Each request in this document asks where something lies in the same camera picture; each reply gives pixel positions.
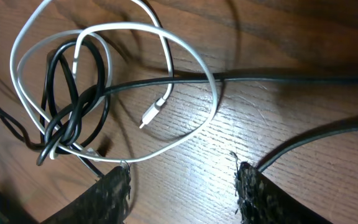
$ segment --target wooden table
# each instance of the wooden table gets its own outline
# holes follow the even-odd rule
[[[39,0],[0,0],[0,105],[39,140],[36,127],[19,103],[9,73],[16,35]],[[351,0],[156,0],[150,4],[164,28],[194,46],[213,72],[231,69],[280,68],[315,73],[358,75],[358,1]],[[133,2],[56,0],[37,19],[20,47],[54,33],[102,22],[150,22]],[[114,82],[164,77],[162,47],[156,35],[102,32],[127,60],[114,54]],[[25,82],[40,99],[46,54],[54,41],[32,57]],[[171,44],[175,68],[200,72],[200,66]],[[71,62],[73,49],[66,56]],[[96,70],[89,52],[80,57],[78,88],[92,85]],[[60,108],[70,102],[61,68],[55,92]],[[234,151],[255,164],[286,139],[316,127],[358,115],[358,85],[281,85],[264,82],[227,83],[215,119],[186,143],[133,167],[134,209],[127,223],[240,223],[235,215]],[[144,129],[143,112],[165,91],[152,86],[122,92],[98,138],[111,145],[110,157],[142,156],[196,128],[211,104],[207,85],[176,85],[167,106]],[[83,119],[84,139],[98,122],[101,106]],[[0,189],[20,201],[37,220],[49,217],[89,186],[95,176],[75,156],[47,159],[37,167],[37,154],[16,140],[0,121]],[[108,172],[117,164],[98,162]],[[334,223],[358,223],[358,133],[307,144],[284,155],[266,175],[289,194]]]

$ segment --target white wire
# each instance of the white wire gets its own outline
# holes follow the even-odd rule
[[[131,0],[132,2],[138,4],[151,18],[153,24],[156,27],[161,27],[161,24],[159,23],[157,17],[155,16],[155,14],[153,13],[153,11],[148,7],[148,5],[146,5],[143,1],[141,0]],[[165,59],[167,60],[167,68],[168,68],[168,75],[170,77],[173,77],[173,65],[172,65],[172,61],[171,61],[171,52],[169,51],[168,48],[168,42],[167,40],[164,38],[164,36],[160,35],[160,39],[161,39],[161,44],[162,44],[162,48],[164,50],[164,54],[165,54]],[[173,84],[168,84],[168,88],[167,91],[165,92],[165,94],[162,96],[163,100],[167,100],[168,97],[170,96],[171,92],[173,89]]]
[[[17,78],[16,78],[16,80],[17,80],[17,82],[19,84],[19,88],[20,88],[21,93],[25,96],[25,98],[28,100],[28,102],[35,108],[35,110],[37,110],[37,112],[39,114],[41,114],[41,116],[43,116],[45,118],[45,120],[47,122],[50,122],[50,120],[52,119],[51,116],[49,114],[47,114],[47,112],[45,110],[43,110],[39,105],[37,105],[36,100],[34,99],[34,97],[25,88],[25,85],[23,83],[24,66],[27,63],[28,59],[32,56],[32,54],[35,53],[35,51],[37,51],[39,48],[43,47],[44,45],[47,45],[48,43],[50,43],[50,42],[52,42],[52,41],[54,41],[54,40],[56,40],[58,38],[65,37],[65,36],[72,35],[72,34],[79,34],[79,33],[81,33],[81,31],[82,30],[68,30],[68,31],[65,31],[65,32],[60,32],[60,33],[51,35],[50,37],[47,37],[44,40],[41,40],[40,42],[38,42],[34,46],[32,46],[23,55],[22,59],[20,60],[18,66],[17,66]],[[106,87],[109,87],[109,86],[111,86],[111,82],[112,82],[112,57],[111,57],[111,54],[110,54],[109,47],[108,47],[107,43],[104,41],[104,39],[101,36],[99,36],[98,34],[90,34],[90,35],[95,37],[98,41],[100,41],[102,46],[103,46],[103,48],[104,48],[104,50],[106,51],[106,57],[107,57],[107,61],[108,61],[108,77],[107,77]],[[101,100],[103,100],[103,98],[104,97],[102,96],[94,107],[96,107],[101,102]],[[29,113],[29,116],[32,118],[33,121],[34,120],[36,121],[36,122],[34,122],[36,127],[42,133],[44,133],[45,128],[39,122],[38,117],[36,117],[34,113]],[[74,145],[77,148],[79,148],[80,150],[83,149],[80,146],[80,144],[78,144],[78,143],[74,143]],[[55,156],[55,150],[56,150],[56,147],[54,147],[51,150],[50,155],[52,157]]]
[[[40,6],[34,11],[34,13],[30,16],[29,20],[25,23],[24,27],[22,28],[22,30],[19,32],[19,35],[16,37],[16,40],[14,42],[14,45],[12,47],[12,51],[11,51],[11,59],[9,62],[9,66],[10,66],[10,70],[11,70],[11,78],[12,78],[12,82],[14,85],[14,88],[17,92],[17,94],[19,95],[19,98],[21,99],[22,104],[24,105],[27,113],[30,115],[31,119],[33,120],[33,122],[35,124],[37,124],[37,118],[34,115],[34,112],[31,110],[30,105],[28,104],[28,102],[25,100],[25,95],[24,93],[21,91],[20,86],[19,86],[19,81],[18,81],[18,76],[17,76],[17,71],[15,71],[14,66],[16,64],[16,52],[18,47],[20,46],[20,43],[22,42],[22,39],[25,35],[25,33],[28,31],[29,27],[32,25],[32,23],[35,21],[36,17],[42,12],[42,10],[47,6],[47,4],[50,2],[51,0],[44,0],[43,2],[41,2]],[[146,31],[146,32],[151,32],[160,36],[163,36],[165,38],[168,38],[174,42],[176,42],[177,44],[181,45],[183,48],[185,48],[187,51],[189,51],[190,54],[192,54],[192,56],[194,56],[194,58],[197,60],[197,62],[201,65],[201,68],[204,70],[209,84],[211,85],[211,91],[212,91],[212,97],[213,97],[213,102],[212,102],[212,108],[211,111],[209,113],[209,116],[207,117],[207,119],[204,121],[204,123],[202,125],[200,125],[198,128],[196,128],[194,131],[192,131],[191,133],[187,134],[186,136],[184,136],[183,138],[181,138],[178,141],[175,141],[155,152],[152,152],[146,156],[142,156],[139,158],[135,158],[135,159],[109,159],[109,158],[103,158],[103,157],[96,157],[96,156],[91,156],[88,154],[84,154],[82,152],[78,152],[78,151],[74,151],[71,150],[70,148],[67,148],[65,146],[59,145],[59,147],[67,152],[70,152],[74,155],[77,156],[81,156],[81,157],[85,157],[88,159],[93,159],[96,161],[104,161],[104,162],[122,162],[122,161],[126,161],[128,163],[130,162],[140,162],[140,161],[144,161],[146,159],[150,159],[154,156],[157,156],[185,141],[187,141],[189,138],[193,137],[195,134],[197,134],[198,132],[200,132],[205,126],[207,126],[211,120],[213,119],[217,107],[218,107],[218,93],[216,90],[216,84],[215,84],[215,80],[214,77],[212,75],[212,73],[208,70],[207,65],[205,64],[205,62],[203,61],[203,59],[200,57],[200,55],[198,55],[198,53],[196,52],[195,49],[193,49],[190,45],[188,45],[184,40],[181,40],[181,38],[175,36],[174,34],[172,34],[169,31],[166,31],[164,29],[161,29],[159,27],[154,27],[154,26],[150,26],[147,24],[141,24],[141,23],[136,23],[136,22],[117,22],[117,23],[109,23],[109,24],[100,24],[100,25],[96,25],[93,27],[89,27],[87,29],[85,29],[83,32],[81,32],[81,34],[78,36],[77,38],[77,43],[75,46],[75,53],[74,53],[74,61],[73,61],[73,75],[76,74],[76,69],[77,69],[77,64],[78,64],[78,55],[80,52],[80,47],[81,47],[81,43],[84,39],[84,37],[86,35],[90,35],[90,33],[99,31],[99,30],[116,30],[116,29],[135,29],[135,30],[142,30],[142,31]],[[43,111],[43,110],[39,110],[40,108],[34,104],[33,105],[34,108],[37,109],[37,111]]]

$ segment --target cable bundle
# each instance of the cable bundle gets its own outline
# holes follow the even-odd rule
[[[355,84],[358,83],[358,77],[299,77],[299,75],[280,75],[280,76],[272,76],[267,74],[244,74],[244,73],[216,73],[212,74],[207,64],[200,57],[197,51],[187,44],[184,40],[172,34],[171,32],[161,28],[161,25],[157,19],[157,16],[152,12],[152,10],[142,1],[140,0],[132,0],[134,3],[138,4],[152,19],[154,26],[148,24],[142,24],[138,22],[112,22],[107,24],[100,24],[91,26],[86,28],[85,30],[68,30],[65,32],[54,34],[50,37],[41,40],[39,43],[35,44],[31,47],[21,58],[19,63],[17,63],[17,49],[19,48],[22,39],[24,38],[26,32],[29,30],[37,16],[45,9],[51,0],[44,0],[40,4],[40,6],[34,11],[29,20],[25,23],[22,30],[19,32],[14,45],[11,51],[11,59],[10,59],[10,70],[11,70],[11,78],[14,85],[14,88],[22,102],[26,112],[29,114],[30,118],[36,125],[36,127],[40,130],[40,143],[32,143],[29,139],[29,135],[23,126],[17,122],[14,118],[8,115],[5,111],[0,108],[0,118],[2,122],[7,126],[7,128],[12,132],[15,137],[25,142],[26,146],[35,151],[39,152],[40,155],[37,159],[37,165],[42,165],[43,161],[49,155],[51,159],[56,158],[58,154],[74,154],[78,156],[85,165],[87,165],[98,177],[102,177],[103,174],[95,168],[94,165],[89,161],[89,159],[95,161],[104,161],[104,162],[140,162],[146,159],[150,159],[154,156],[157,156],[183,142],[193,137],[195,134],[200,132],[203,128],[205,128],[210,121],[213,119],[215,112],[218,107],[218,93],[216,90],[216,82],[223,81],[265,81],[265,82],[285,82],[285,83],[319,83],[319,84]],[[142,30],[146,32],[150,32],[153,34],[157,34],[160,36],[161,43],[163,46],[163,51],[165,53],[165,58],[167,60],[168,67],[168,76],[167,78],[154,78],[150,80],[139,80],[129,83],[123,83],[120,85],[111,86],[112,82],[112,58],[109,52],[109,47],[104,39],[96,34],[95,32],[101,30],[120,30],[120,29],[133,29],[133,30]],[[48,44],[49,42],[59,39],[61,37],[66,37],[68,35],[78,34],[77,39],[68,40],[62,43],[55,51],[50,52],[47,55],[47,71],[45,76],[44,83],[44,92],[42,95],[41,104],[38,105],[37,100],[31,95],[30,92],[27,91],[24,83],[23,83],[23,71],[24,66],[27,60],[31,57],[31,55],[37,51],[39,48]],[[92,42],[85,40],[84,38],[90,35],[96,40],[98,40],[104,48],[108,70],[107,77],[106,71],[104,69],[104,62],[101,54],[98,49],[95,47]],[[194,59],[201,65],[201,68],[204,70],[205,76],[199,74],[188,78],[176,78],[173,77],[173,62],[172,56],[170,52],[170,48],[167,40],[171,40],[176,42],[178,45],[182,46],[184,49],[189,51],[190,54],[194,57]],[[95,59],[97,70],[98,70],[98,81],[97,84],[89,87],[83,93],[79,94],[76,89],[76,74],[78,67],[78,57],[80,54],[81,46],[84,45],[87,47],[93,58]],[[68,66],[68,62],[66,58],[63,56],[64,51],[66,51],[70,47],[75,46],[74,60],[72,71]],[[57,110],[55,105],[55,98],[53,95],[53,78],[55,69],[57,64],[60,62],[62,66],[63,73],[65,76],[65,80],[68,85],[68,89],[70,92],[71,104],[67,105],[60,111]],[[182,137],[181,139],[153,152],[146,156],[134,158],[134,159],[120,159],[120,158],[105,158],[100,156],[94,156],[86,152],[84,148],[98,135],[100,130],[102,129],[104,122],[107,118],[110,106],[110,95],[114,93],[118,93],[119,91],[129,90],[132,88],[140,88],[143,86],[150,85],[168,85],[167,91],[165,94],[160,97],[155,103],[151,105],[151,107],[145,112],[142,117],[142,124],[140,126],[148,124],[160,111],[161,106],[166,102],[169,95],[173,90],[173,84],[176,83],[209,83],[211,87],[213,102],[211,105],[211,110],[209,112],[209,116],[206,118],[204,123],[196,128],[191,133]],[[99,120],[99,123],[95,130],[92,132],[88,138],[82,142],[77,143],[76,140],[81,134],[81,119],[88,113],[90,113],[96,106],[100,103],[104,102],[104,108]],[[48,104],[49,113],[45,111],[46,105]],[[34,108],[39,114],[39,118],[34,114],[32,108]],[[62,118],[65,116],[69,116],[69,120],[66,123],[62,122]],[[16,126],[21,134],[18,133],[12,124]],[[358,131],[358,122],[350,122],[346,121],[341,122],[341,125],[331,128],[331,129],[323,129],[318,130],[317,132],[310,132],[301,135],[300,137],[293,138],[288,142],[283,143],[277,149],[273,150],[264,160],[262,160],[257,168],[259,171],[263,171],[270,164],[276,161],[282,154],[308,142],[325,138],[326,136],[331,136],[333,134],[340,134],[349,131]]]

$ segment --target white plug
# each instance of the white plug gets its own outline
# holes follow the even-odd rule
[[[143,114],[142,121],[140,122],[139,128],[143,128],[146,124],[149,124],[156,115],[160,112],[161,106],[165,103],[165,100],[161,97],[154,102],[148,110]]]

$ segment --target table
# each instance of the table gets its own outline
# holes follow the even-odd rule
[[[40,1],[0,0],[0,105],[30,132],[39,133],[13,90],[11,47]],[[350,0],[156,0],[150,1],[164,28],[189,42],[211,71],[233,69],[280,73],[286,69],[358,75],[358,1]],[[102,22],[150,23],[130,1],[56,0],[25,37],[22,55],[54,33]],[[114,82],[164,77],[165,59],[156,35],[107,31],[114,49]],[[41,98],[46,54],[63,40],[37,52],[25,68],[25,82]],[[175,69],[201,72],[200,66],[171,43]],[[66,57],[71,62],[73,49]],[[89,52],[80,56],[78,89],[96,78]],[[60,108],[70,102],[61,68],[55,92]],[[284,85],[265,82],[219,84],[223,93],[213,122],[196,137],[132,168],[133,210],[128,223],[240,223],[235,215],[234,151],[256,162],[286,139],[313,127],[358,115],[358,85]],[[175,85],[166,107],[148,126],[139,120],[165,86],[122,92],[102,133],[91,144],[108,145],[110,157],[139,157],[196,128],[205,119],[211,94],[207,85]],[[82,138],[92,132],[101,106],[83,119]],[[0,190],[42,221],[95,183],[75,156],[47,159],[16,140],[0,121]],[[95,163],[103,172],[117,164]],[[358,223],[358,133],[307,144],[284,155],[266,175],[297,200],[334,223]]]

